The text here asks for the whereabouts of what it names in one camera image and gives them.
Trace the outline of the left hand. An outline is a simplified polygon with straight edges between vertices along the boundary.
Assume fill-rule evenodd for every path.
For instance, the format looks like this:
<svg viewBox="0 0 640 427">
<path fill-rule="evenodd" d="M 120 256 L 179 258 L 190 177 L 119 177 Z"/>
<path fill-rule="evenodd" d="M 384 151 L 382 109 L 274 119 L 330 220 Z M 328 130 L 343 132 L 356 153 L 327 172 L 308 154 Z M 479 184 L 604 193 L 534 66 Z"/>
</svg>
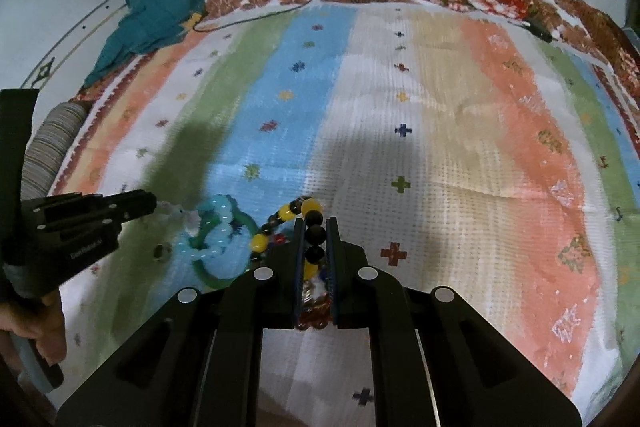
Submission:
<svg viewBox="0 0 640 427">
<path fill-rule="evenodd" d="M 11 303 L 1 303 L 1 356 L 14 371 L 21 371 L 23 364 L 13 346 L 11 334 L 32 339 L 40 355 L 48 364 L 58 364 L 67 355 L 65 317 L 60 291 L 41 298 L 38 312 L 25 312 Z"/>
</svg>

